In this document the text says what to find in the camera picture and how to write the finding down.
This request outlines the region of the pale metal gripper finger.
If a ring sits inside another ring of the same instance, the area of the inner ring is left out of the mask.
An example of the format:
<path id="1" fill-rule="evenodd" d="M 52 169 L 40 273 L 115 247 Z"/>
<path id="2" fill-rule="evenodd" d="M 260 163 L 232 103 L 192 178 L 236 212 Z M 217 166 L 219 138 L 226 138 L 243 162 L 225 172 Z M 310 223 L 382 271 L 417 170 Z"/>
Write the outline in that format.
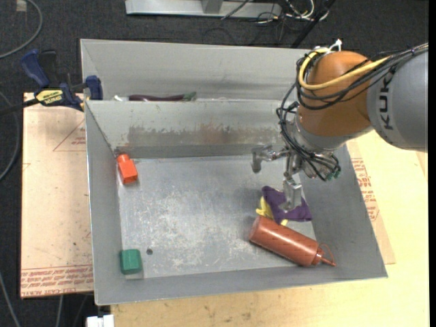
<path id="1" fill-rule="evenodd" d="M 257 146 L 252 148 L 252 161 L 251 161 L 251 169 L 254 173 L 260 172 L 262 168 L 263 161 L 272 161 L 273 160 L 273 150 L 272 145 L 267 144 L 264 146 Z"/>
<path id="2" fill-rule="evenodd" d="M 302 185 L 294 179 L 289 178 L 283 181 L 283 194 L 285 202 L 281 205 L 281 208 L 285 212 L 292 211 L 302 204 Z"/>

